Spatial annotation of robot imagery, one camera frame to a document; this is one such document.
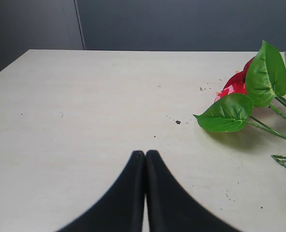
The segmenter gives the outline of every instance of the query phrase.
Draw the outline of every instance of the red petal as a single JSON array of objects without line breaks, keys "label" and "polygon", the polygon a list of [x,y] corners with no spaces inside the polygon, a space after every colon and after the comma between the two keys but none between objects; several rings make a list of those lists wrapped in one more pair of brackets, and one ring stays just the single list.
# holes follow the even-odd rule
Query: red petal
[{"label": "red petal", "polygon": [[250,61],[248,61],[248,62],[245,64],[244,69],[243,69],[244,72],[247,72],[247,70],[248,70],[248,68],[249,68],[249,65],[251,64],[251,62],[253,62],[253,60],[254,60],[254,57],[251,58]]},{"label": "red petal", "polygon": [[242,72],[238,72],[237,74],[235,74],[233,77],[231,77],[228,82],[226,83],[225,88],[231,86],[232,84],[235,83],[240,83],[240,82],[244,82],[245,81],[245,77],[246,77],[246,72],[242,71]]},{"label": "red petal", "polygon": [[245,82],[234,83],[227,88],[223,89],[216,97],[215,101],[221,99],[222,97],[232,94],[232,93],[242,93],[246,95]]}]

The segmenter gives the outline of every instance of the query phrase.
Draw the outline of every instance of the artificial plant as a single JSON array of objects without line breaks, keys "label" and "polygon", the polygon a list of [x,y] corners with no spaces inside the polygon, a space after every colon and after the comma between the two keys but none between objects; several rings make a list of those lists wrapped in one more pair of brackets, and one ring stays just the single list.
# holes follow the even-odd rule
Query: artificial plant
[{"label": "artificial plant", "polygon": [[[269,107],[286,120],[286,115],[272,104],[276,99],[286,107],[285,95],[286,52],[284,63],[277,48],[263,41],[257,55],[229,79],[215,102],[194,117],[207,131],[236,132],[248,124],[286,140],[285,135],[252,116],[254,107]],[[286,168],[285,156],[272,155],[272,158]]]}]

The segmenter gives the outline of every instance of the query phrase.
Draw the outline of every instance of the white table surface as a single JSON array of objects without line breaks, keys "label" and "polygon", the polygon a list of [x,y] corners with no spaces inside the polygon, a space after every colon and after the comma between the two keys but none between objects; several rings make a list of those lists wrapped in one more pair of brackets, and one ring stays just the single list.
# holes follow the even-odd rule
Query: white table surface
[{"label": "white table surface", "polygon": [[[250,126],[208,134],[192,116],[253,55],[25,53],[0,72],[0,232],[59,229],[103,195],[133,150],[149,149],[238,229],[286,231],[286,169],[270,157],[286,155],[286,141]],[[286,133],[268,112],[255,114]]]}]

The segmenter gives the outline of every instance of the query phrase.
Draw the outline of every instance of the green leaf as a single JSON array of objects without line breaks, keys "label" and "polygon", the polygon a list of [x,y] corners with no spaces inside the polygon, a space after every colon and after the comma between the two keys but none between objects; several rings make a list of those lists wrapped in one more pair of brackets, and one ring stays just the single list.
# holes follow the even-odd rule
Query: green leaf
[{"label": "green leaf", "polygon": [[224,96],[202,115],[194,115],[198,124],[207,131],[236,132],[241,130],[254,109],[251,99],[241,93]]},{"label": "green leaf", "polygon": [[266,107],[276,96],[286,94],[286,67],[277,48],[262,42],[247,71],[245,85],[255,107]]}]

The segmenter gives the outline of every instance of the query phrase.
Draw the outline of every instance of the gray wall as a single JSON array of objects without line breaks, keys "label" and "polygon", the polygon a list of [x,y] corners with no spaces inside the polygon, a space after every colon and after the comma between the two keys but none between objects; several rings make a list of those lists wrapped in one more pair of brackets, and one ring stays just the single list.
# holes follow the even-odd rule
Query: gray wall
[{"label": "gray wall", "polygon": [[73,0],[0,0],[0,70],[28,49],[83,49]]},{"label": "gray wall", "polygon": [[89,50],[286,50],[286,0],[77,0]]}]

